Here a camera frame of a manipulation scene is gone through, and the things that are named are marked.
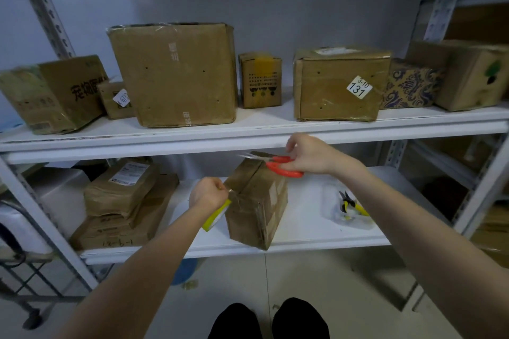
person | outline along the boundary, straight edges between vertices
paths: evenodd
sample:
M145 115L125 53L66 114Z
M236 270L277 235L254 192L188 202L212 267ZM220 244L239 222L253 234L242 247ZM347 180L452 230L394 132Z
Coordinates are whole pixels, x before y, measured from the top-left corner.
M361 162L318 138L295 133L287 152L294 161L282 168L332 175L353 192L460 335L509 336L509 275L504 269L372 175ZM58 337L142 338L200 227L227 197L220 179L207 177L198 182L187 212L99 284L78 305ZM318 312L299 299L283 303L273 318L272 331L274 339L303 337L306 332L312 333L306 337L329 337ZM209 338L216 337L261 338L261 333L254 313L233 304L214 323Z

hand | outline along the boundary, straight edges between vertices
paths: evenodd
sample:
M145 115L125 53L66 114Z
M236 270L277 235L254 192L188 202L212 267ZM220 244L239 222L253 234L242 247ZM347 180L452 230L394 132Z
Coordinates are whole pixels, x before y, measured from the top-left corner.
M286 151L295 161L282 163L280 167L290 171L341 176L342 173L348 174L352 170L364 167L355 158L304 133L293 133L286 145Z
M189 208L203 207L213 213L219 209L228 198L228 189L217 177L202 178L189 195Z

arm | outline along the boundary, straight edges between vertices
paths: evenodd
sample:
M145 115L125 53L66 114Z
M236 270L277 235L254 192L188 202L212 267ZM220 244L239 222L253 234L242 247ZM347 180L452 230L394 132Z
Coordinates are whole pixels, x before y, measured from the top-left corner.
M191 192L187 212L99 284L58 338L143 338L194 237L227 198L220 179L201 180Z
M327 173L357 197L444 316L463 337L507 337L509 275L452 228L323 141L293 134L288 170Z

scissors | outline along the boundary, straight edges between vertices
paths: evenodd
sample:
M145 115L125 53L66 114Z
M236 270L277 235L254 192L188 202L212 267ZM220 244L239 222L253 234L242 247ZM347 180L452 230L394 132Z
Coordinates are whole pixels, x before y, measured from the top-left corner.
M356 203L354 200L352 200L346 191L342 192L340 190L340 194L341 194L341 198L343 199L343 204L341 205L341 210L344 213L347 212L347 207L350 205L352 208L357 210L361 215L370 217L370 215L366 212L366 209L364 209L358 203Z
M239 154L239 156L244 158L258 159L260 161L265 161L265 165L267 168L271 169L274 173L291 178L301 178L304 173L303 172L292 172L290 170L284 170L279 167L282 163L287 163L293 161L289 155L275 155L272 157L261 157L259 155L255 155L252 153Z

red scissors handle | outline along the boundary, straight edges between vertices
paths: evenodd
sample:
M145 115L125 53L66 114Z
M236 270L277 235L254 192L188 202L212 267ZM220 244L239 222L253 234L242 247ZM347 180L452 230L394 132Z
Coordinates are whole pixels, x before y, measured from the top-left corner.
M293 161L288 155L275 155L272 158L272 161L265 162L267 168L271 169L274 173L291 178L302 178L304 175L303 172L292 172L290 170L284 170L279 167L282 163L287 163Z

